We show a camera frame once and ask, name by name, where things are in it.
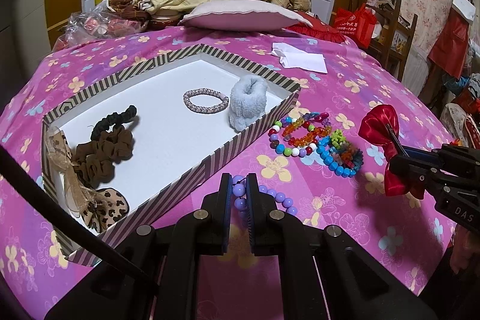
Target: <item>black scrunchie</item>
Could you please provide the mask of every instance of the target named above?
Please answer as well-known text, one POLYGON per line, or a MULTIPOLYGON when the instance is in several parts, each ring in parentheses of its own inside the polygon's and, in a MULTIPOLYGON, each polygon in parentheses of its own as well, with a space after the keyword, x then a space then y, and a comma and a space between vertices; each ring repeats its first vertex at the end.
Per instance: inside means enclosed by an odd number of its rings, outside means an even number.
POLYGON ((137 115, 137 108, 133 105, 130 105, 127 110, 123 113, 118 114, 117 112, 108 115, 103 118, 101 121, 98 121, 94 126, 90 140, 99 141, 100 133, 104 130, 108 131, 113 125, 113 128, 118 128, 120 125, 130 122, 132 118, 137 115))

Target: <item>bed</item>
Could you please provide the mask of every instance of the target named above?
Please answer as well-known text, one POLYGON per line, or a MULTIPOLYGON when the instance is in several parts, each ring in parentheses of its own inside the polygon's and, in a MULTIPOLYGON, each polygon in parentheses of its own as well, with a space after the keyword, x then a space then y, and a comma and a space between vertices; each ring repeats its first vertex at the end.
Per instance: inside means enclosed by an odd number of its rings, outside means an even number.
MULTIPOLYGON (((134 36, 97 41, 47 56, 32 79, 0 118, 0 140, 28 174, 41 183, 41 120, 45 112, 113 72, 156 55, 208 44, 237 53, 296 80, 302 90, 292 117, 310 111, 330 113, 332 125, 363 149, 365 163, 353 178, 335 176, 314 152, 287 159, 260 136, 222 170, 165 213, 155 227, 175 223, 197 209, 205 194, 216 191, 222 172, 255 172, 259 183, 292 197, 297 217, 317 228, 338 224, 411 291, 418 294, 442 257, 454 224, 434 210, 426 195, 387 198, 383 188, 385 157, 358 136, 364 115, 375 105, 392 104, 403 144, 430 150, 451 141, 429 110, 380 65, 348 40, 342 44, 289 31, 272 34, 207 31, 171 27, 134 36), (284 69, 270 55, 272 43, 285 42, 322 53, 328 74, 284 69)), ((36 319, 90 269, 66 261, 52 227, 10 185, 0 180, 0 271, 21 304, 36 319)), ((199 320, 228 318, 281 320, 281 290, 275 258, 255 258, 248 233, 232 214, 229 251, 201 261, 199 320)))

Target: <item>light blue fuzzy sock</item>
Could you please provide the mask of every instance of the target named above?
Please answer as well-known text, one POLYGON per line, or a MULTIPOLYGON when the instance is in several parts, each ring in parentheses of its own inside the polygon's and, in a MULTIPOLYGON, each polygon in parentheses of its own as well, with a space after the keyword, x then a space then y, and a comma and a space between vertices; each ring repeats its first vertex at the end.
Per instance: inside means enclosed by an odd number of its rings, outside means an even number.
POLYGON ((235 83, 230 94, 230 125, 237 132, 265 114, 267 82, 261 76, 245 75, 235 83))

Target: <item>red fabric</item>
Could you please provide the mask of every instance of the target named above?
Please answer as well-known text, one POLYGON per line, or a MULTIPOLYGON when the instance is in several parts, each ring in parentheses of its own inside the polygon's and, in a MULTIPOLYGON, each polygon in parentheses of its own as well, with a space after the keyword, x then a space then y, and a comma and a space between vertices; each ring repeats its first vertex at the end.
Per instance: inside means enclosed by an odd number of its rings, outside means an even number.
POLYGON ((331 26, 320 21, 320 19, 312 17, 311 15, 303 11, 296 11, 296 13, 300 14, 302 17, 310 21, 312 27, 310 28, 308 26, 305 26, 303 23, 298 23, 289 26, 287 28, 289 31, 305 34, 306 36, 310 36, 319 40, 330 41, 331 43, 336 44, 341 44, 345 42, 345 36, 337 29, 332 28, 331 26))
POLYGON ((423 199, 424 189, 416 184, 411 184, 405 178, 400 178, 390 172, 390 159, 398 154, 395 145, 386 128, 390 124, 398 138, 398 117, 392 105, 378 105, 370 110, 363 118, 358 135, 369 143, 383 148, 387 160, 385 168, 385 194, 397 196, 411 192, 418 199, 423 199))
POLYGON ((442 33, 438 36, 428 58, 442 70, 459 79, 468 46, 469 23, 451 8, 442 33))
POLYGON ((370 9, 366 9, 365 4, 362 4, 354 13, 338 9, 333 27, 353 39, 359 47, 368 48, 376 22, 377 19, 370 9))

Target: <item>beaded bracelet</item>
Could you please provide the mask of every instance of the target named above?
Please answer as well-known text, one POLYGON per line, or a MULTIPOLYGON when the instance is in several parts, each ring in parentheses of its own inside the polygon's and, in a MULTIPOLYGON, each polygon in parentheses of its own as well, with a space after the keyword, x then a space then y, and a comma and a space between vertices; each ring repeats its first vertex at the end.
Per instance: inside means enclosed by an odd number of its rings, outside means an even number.
POLYGON ((363 165, 363 152, 347 141, 341 129, 320 139, 317 153, 330 171, 344 178, 352 178, 363 165))
POLYGON ((201 114, 213 114, 225 110, 229 105, 229 98, 222 94, 219 91, 211 90, 209 88, 198 88, 197 90, 187 91, 183 95, 183 102, 185 106, 188 107, 192 112, 201 113, 201 114), (197 106, 191 103, 190 98, 195 97, 196 95, 211 95, 212 97, 217 97, 222 100, 222 103, 212 107, 197 106))
POLYGON ((268 136, 271 141, 270 147, 279 155, 284 154, 285 156, 291 155, 303 158, 315 151, 318 147, 318 140, 328 136, 331 131, 332 127, 328 120, 328 113, 312 112, 304 114, 301 118, 285 117, 275 122, 268 131, 268 136), (322 126, 316 127, 312 124, 313 121, 320 121, 322 126), (282 132, 283 140, 293 148, 280 144, 278 133, 281 127, 285 128, 282 132), (308 129, 308 133, 300 139, 292 137, 291 133, 300 127, 308 129))
MULTIPOLYGON (((248 218, 248 211, 247 211, 247 200, 243 198, 245 195, 246 188, 245 185, 242 183, 246 178, 241 175, 235 175, 233 177, 233 195, 236 197, 233 205, 238 210, 238 215, 243 223, 246 223, 248 218)), ((269 189, 265 185, 258 186, 258 190, 261 193, 270 194, 272 197, 275 198, 275 201, 281 204, 286 210, 288 214, 295 216, 298 213, 298 209, 293 206, 293 199, 288 198, 284 193, 278 192, 274 189, 269 189)))

